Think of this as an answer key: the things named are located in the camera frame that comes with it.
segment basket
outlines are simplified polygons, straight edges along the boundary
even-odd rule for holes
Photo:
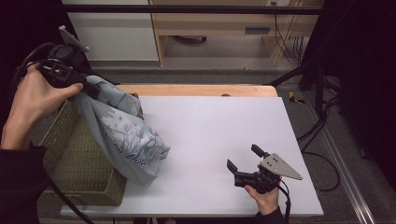
[[[126,178],[96,145],[76,103],[64,103],[40,145],[48,149],[44,158],[48,175],[73,204],[121,204]],[[64,202],[48,188],[38,204],[64,205]]]

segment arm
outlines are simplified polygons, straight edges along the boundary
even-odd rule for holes
[[[246,185],[245,190],[252,197],[259,207],[256,218],[262,224],[283,224],[285,219],[278,206],[279,189],[275,188],[270,192],[260,194],[253,187]]]
[[[21,80],[1,138],[1,223],[38,223],[36,201],[49,178],[43,167],[46,149],[29,148],[30,135],[41,119],[81,89],[81,84],[52,88],[33,66]]]

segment human hand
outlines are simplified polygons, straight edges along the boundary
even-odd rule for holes
[[[259,207],[260,213],[265,216],[274,212],[278,207],[279,189],[274,188],[270,192],[260,194],[253,187],[246,185],[245,190]]]
[[[30,133],[37,123],[82,90],[81,83],[63,89],[53,88],[35,68],[35,65],[28,67],[15,93],[3,127],[2,149],[28,149]]]

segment fabric bag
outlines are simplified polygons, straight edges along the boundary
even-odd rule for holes
[[[151,183],[170,147],[143,120],[138,98],[101,77],[89,76],[87,81],[100,91],[97,99],[81,92],[76,100],[96,143],[127,179],[139,185]]]

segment sleeve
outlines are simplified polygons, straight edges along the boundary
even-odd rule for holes
[[[44,147],[0,149],[0,223],[38,223],[36,201],[49,184],[45,153]]]
[[[285,218],[283,218],[279,207],[274,212],[266,216],[263,216],[260,212],[258,212],[256,214],[256,218],[260,224],[286,224]]]

